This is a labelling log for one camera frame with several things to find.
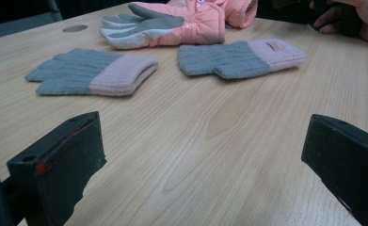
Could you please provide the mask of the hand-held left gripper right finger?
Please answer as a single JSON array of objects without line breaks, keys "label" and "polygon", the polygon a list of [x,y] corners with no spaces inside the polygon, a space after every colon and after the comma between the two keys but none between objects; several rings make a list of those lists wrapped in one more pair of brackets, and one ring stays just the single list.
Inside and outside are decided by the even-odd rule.
[{"label": "hand-held left gripper right finger", "polygon": [[368,226],[367,132],[348,122],[313,114],[301,160],[362,226]]}]

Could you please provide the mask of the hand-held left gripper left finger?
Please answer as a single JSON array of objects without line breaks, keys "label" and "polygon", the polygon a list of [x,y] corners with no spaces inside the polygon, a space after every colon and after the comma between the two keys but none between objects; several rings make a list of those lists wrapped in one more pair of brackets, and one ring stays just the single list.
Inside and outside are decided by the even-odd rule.
[{"label": "hand-held left gripper left finger", "polygon": [[106,163],[100,116],[89,112],[61,123],[7,162],[23,192],[29,226],[63,226],[90,177]]}]

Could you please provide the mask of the grey knit glove pink cuff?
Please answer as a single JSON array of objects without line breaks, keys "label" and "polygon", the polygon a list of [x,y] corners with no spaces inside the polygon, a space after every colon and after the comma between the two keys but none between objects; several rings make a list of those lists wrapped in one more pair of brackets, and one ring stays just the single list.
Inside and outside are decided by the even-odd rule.
[{"label": "grey knit glove pink cuff", "polygon": [[158,68],[153,56],[74,49],[41,63],[24,78],[40,82],[39,95],[126,96]]}]

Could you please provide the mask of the grey knit glove label patch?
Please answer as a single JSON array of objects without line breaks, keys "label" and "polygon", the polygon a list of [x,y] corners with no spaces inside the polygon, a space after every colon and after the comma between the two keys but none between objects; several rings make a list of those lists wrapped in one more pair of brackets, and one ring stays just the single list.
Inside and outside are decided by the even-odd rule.
[{"label": "grey knit glove label patch", "polygon": [[294,68],[307,54],[284,40],[243,40],[230,44],[183,45],[179,68],[189,76],[216,74],[224,79],[246,79]]}]

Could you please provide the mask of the pink padded glove grey palm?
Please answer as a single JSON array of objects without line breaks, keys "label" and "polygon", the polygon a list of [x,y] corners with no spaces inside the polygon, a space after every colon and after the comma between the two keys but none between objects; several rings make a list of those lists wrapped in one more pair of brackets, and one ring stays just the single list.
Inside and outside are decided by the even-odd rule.
[{"label": "pink padded glove grey palm", "polygon": [[116,49],[181,44],[217,44],[225,40],[225,14],[211,2],[133,2],[131,14],[104,16],[100,34]]}]

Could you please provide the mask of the white metal table frame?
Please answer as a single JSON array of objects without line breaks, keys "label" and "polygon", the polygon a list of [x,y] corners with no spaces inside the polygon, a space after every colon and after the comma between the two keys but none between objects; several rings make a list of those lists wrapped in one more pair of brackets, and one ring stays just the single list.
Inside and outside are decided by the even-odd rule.
[{"label": "white metal table frame", "polygon": [[56,1],[55,0],[46,0],[46,2],[47,2],[47,5],[50,9],[52,19],[55,22],[62,21],[62,16],[61,16],[61,13],[60,13],[57,5],[56,5]]}]

